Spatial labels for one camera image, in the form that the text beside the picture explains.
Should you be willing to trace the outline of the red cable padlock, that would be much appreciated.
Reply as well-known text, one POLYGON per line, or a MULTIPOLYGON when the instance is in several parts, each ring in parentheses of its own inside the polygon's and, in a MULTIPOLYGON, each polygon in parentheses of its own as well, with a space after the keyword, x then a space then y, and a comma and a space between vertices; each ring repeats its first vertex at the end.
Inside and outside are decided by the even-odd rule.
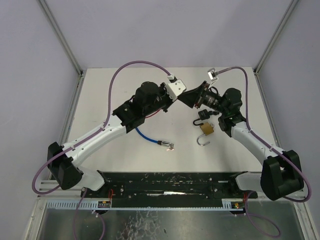
POLYGON ((151 118, 151 117, 153 117, 154 115, 156 115, 157 113, 159 113, 160 111, 161 111, 161 109, 159 109, 159 110, 157 110, 156 112, 154 112, 154 113, 146 116, 145 118, 146 118, 146 119, 151 118))

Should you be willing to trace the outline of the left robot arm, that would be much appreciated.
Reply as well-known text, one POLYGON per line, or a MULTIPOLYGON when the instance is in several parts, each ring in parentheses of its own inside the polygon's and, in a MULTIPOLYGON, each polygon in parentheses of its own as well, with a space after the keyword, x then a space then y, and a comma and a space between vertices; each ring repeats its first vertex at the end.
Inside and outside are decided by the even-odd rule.
POLYGON ((168 108, 186 90, 180 80, 173 83, 144 82, 133 98, 125 101, 109 113, 106 120, 77 139, 48 147, 48 169, 62 190, 76 185, 99 190, 105 183, 96 170, 82 167, 82 163, 94 152, 112 140, 121 137, 145 122, 147 116, 168 108))

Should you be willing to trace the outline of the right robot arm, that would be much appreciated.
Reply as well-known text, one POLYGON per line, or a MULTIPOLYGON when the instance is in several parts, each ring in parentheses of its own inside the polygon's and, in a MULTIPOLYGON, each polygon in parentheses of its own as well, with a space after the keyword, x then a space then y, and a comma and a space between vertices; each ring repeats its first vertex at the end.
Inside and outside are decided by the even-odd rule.
POLYGON ((228 88, 219 96, 208 89, 208 83, 203 82, 199 87, 180 94, 178 100, 190 108, 204 105, 220 113, 220 129, 241 143, 261 163, 260 173, 248 171, 235 176, 240 190, 262 192, 275 201, 304 188, 298 154, 293 150, 285 151, 272 146, 254 135, 248 127, 248 120, 240 111, 243 104, 240 90, 228 88))

